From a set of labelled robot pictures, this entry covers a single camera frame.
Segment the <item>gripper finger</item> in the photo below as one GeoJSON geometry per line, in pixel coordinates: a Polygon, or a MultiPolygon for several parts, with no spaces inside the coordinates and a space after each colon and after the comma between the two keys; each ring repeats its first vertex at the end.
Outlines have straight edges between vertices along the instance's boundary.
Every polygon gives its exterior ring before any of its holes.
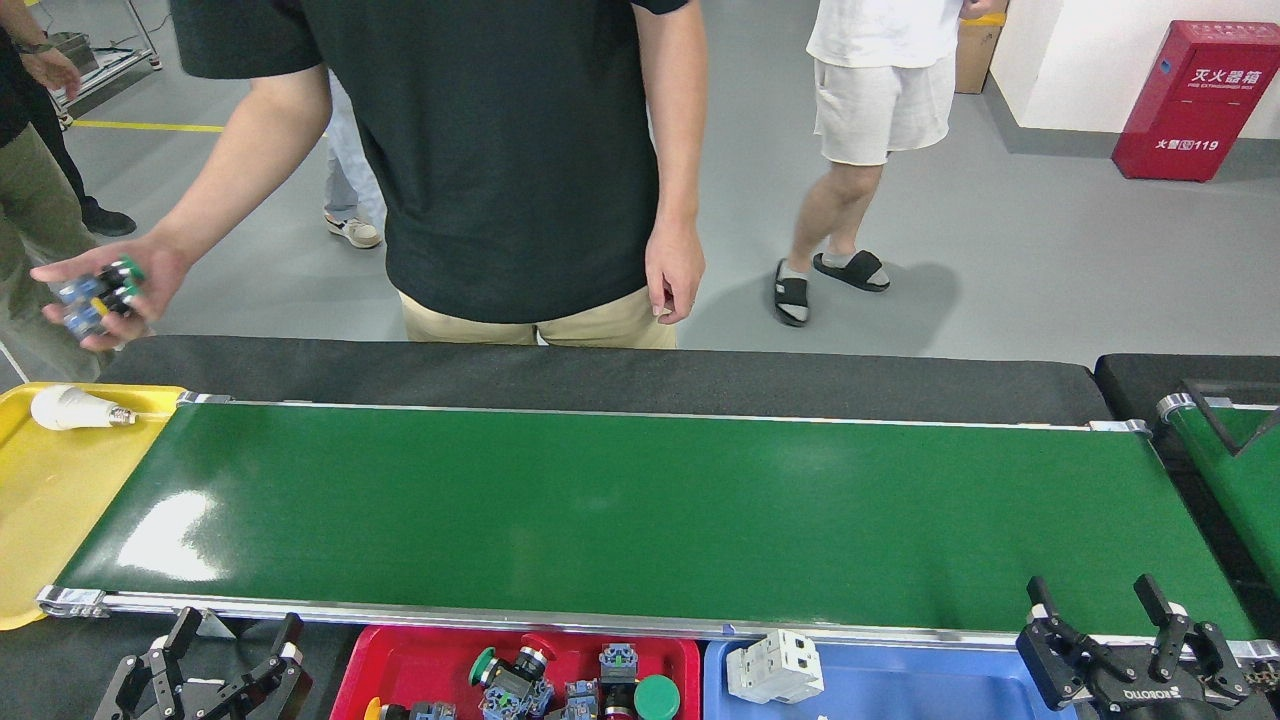
{"type": "Polygon", "coordinates": [[[118,664],[95,711],[96,719],[186,719],[192,710],[180,697],[186,682],[180,660],[197,634],[202,615],[187,607],[174,626],[142,655],[118,664]]]}
{"type": "Polygon", "coordinates": [[[1160,684],[1172,682],[1172,671],[1185,644],[1196,660],[1196,676],[1210,691],[1231,701],[1243,701],[1252,689],[1220,629],[1196,623],[1179,603],[1170,602],[1151,574],[1134,582],[1134,591],[1151,623],[1157,626],[1152,660],[1146,674],[1160,684]]]}
{"type": "Polygon", "coordinates": [[[297,641],[303,621],[288,612],[265,660],[227,682],[196,682],[195,705],[246,703],[247,719],[294,719],[314,680],[302,667],[297,641]]]}
{"type": "Polygon", "coordinates": [[[1123,664],[1116,652],[1062,620],[1043,577],[1032,577],[1027,593],[1032,607],[1015,646],[1051,708],[1093,701],[1093,689],[1100,685],[1091,678],[1094,670],[1120,682],[1135,680],[1134,667],[1123,664]]]}

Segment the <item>person's right hand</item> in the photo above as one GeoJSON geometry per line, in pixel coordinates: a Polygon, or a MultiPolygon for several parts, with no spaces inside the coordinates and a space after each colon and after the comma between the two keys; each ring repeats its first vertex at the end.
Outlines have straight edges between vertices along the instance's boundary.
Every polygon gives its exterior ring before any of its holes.
{"type": "Polygon", "coordinates": [[[63,261],[36,266],[54,301],[44,315],[73,334],[81,347],[115,350],[151,334],[193,259],[159,236],[101,245],[63,261]]]}

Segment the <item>person's left hand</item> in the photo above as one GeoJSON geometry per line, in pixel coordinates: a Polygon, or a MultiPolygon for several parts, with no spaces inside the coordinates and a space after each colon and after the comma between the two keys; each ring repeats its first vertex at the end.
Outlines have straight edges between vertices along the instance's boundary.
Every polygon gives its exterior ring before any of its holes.
{"type": "Polygon", "coordinates": [[[646,242],[646,291],[662,325],[690,316],[707,263],[695,220],[658,217],[646,242]]]}

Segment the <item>person's hand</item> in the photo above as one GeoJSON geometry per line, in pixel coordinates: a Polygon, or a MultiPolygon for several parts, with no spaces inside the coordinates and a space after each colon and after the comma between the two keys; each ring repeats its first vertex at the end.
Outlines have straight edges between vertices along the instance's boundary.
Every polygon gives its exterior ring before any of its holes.
{"type": "Polygon", "coordinates": [[[63,91],[68,101],[79,97],[81,72],[55,45],[18,44],[15,47],[26,70],[45,88],[63,91]]]}

